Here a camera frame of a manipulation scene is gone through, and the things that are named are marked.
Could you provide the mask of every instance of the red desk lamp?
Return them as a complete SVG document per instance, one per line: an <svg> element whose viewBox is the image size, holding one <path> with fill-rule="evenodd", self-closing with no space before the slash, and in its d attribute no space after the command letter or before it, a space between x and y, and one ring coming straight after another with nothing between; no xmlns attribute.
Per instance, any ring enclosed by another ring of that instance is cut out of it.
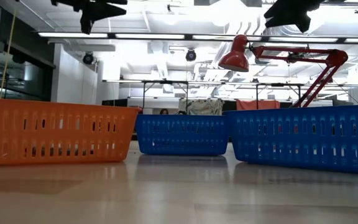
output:
<svg viewBox="0 0 358 224"><path fill-rule="evenodd" d="M245 35L237 35L232 44L232 49L227 53L219 62L219 66L225 69L237 71L237 72L248 72L249 63L244 55L246 45L249 41ZM293 105L293 107L300 107L302 102L309 96L309 94L314 90L317 84L320 85L309 97L308 101L303 105L307 107L321 91L321 89L327 84L327 82L332 79L335 72L342 66L348 59L348 56L343 50L318 50L318 49L297 49L297 48L286 48L286 47L251 47L250 50L254 53L257 59L275 59L275 60L284 60L287 63L295 62L311 62L311 63L325 63L327 67L323 70L320 76L314 81L306 93ZM265 50L279 51L279 52L288 52L287 57L279 56L269 56L263 55ZM326 59L315 59L307 54L316 54L315 57L318 57L322 54L327 54Z"/></svg>

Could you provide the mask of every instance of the lamp arm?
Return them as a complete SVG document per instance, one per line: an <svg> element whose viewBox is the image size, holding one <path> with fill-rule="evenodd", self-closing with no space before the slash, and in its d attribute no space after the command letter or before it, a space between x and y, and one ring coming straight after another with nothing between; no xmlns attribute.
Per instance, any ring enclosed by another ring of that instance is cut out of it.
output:
<svg viewBox="0 0 358 224"><path fill-rule="evenodd" d="M250 50L255 55L257 59L272 59L272 60L284 60L287 63L295 63L295 62L311 62L311 63L325 63L327 67L321 72L319 77L314 81L314 83L309 87L306 93L292 106L292 107L300 107L302 102L307 99L309 94L314 90L316 85L320 83L319 87L317 87L316 91L309 97L308 101L303 105L303 107L307 107L317 96L317 94L323 89L325 84L333 77L335 72L342 66L348 59L348 56L343 50L320 50L320 49L298 49L298 48L286 48L286 47L250 47ZM289 56L287 57L279 57L279 56L270 56L263 55L265 50L270 51L279 51L279 52L288 52ZM304 58L300 54L328 54L326 59L316 59L316 58Z"/></svg>

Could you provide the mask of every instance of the red object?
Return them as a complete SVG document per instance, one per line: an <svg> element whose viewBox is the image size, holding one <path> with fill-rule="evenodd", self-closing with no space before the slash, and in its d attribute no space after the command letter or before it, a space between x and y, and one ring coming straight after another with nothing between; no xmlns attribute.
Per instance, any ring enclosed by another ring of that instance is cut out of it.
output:
<svg viewBox="0 0 358 224"><path fill-rule="evenodd" d="M248 39L245 35L237 35L233 40L231 51L223 56L219 66L237 72L248 72L249 63L244 55L247 43Z"/></svg>
<svg viewBox="0 0 358 224"><path fill-rule="evenodd" d="M266 109L279 109L280 102L276 100L258 101L258 106L255 101L242 101L236 100L237 110L266 110Z"/></svg>
<svg viewBox="0 0 358 224"><path fill-rule="evenodd" d="M247 37L244 35L237 35L233 40L232 50L226 54L222 60L219 62L219 66L222 68L230 69L233 71L244 72L248 71L249 64L246 56L244 55L246 43L248 43ZM269 51L279 51L279 52L288 52L287 57L279 56L269 56L263 55L265 50ZM316 50L316 49L297 49L297 48L286 48L286 47L266 47L259 46L251 48L252 53L254 53L257 59L274 59L274 60L284 60L288 63L294 62L311 62L311 63L325 63L327 67L323 70L320 76L316 81L310 86L306 93L293 105L293 107L300 107L302 102L310 95L310 93L316 88L317 84L319 86L309 97L308 101L303 105L307 107L321 91L321 89L327 84L327 82L332 79L335 72L342 66L348 59L348 56L343 50ZM328 54L326 59L315 59L315 58L306 58L306 57L294 57L296 54Z"/></svg>

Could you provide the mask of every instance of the glossy floor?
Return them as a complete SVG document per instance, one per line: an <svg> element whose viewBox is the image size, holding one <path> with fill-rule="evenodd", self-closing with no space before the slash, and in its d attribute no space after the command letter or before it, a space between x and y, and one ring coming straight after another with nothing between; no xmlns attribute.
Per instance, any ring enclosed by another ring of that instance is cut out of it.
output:
<svg viewBox="0 0 358 224"><path fill-rule="evenodd" d="M0 167L0 223L358 223L358 175L220 157Z"/></svg>

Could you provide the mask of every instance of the lamp shade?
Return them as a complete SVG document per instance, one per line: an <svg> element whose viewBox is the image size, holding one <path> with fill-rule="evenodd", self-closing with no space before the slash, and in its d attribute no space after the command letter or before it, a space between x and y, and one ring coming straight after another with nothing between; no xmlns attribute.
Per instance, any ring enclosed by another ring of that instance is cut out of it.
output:
<svg viewBox="0 0 358 224"><path fill-rule="evenodd" d="M223 56L219 66L236 72L248 72L249 63L244 55L247 43L248 39L245 35L237 35L233 40L231 51Z"/></svg>

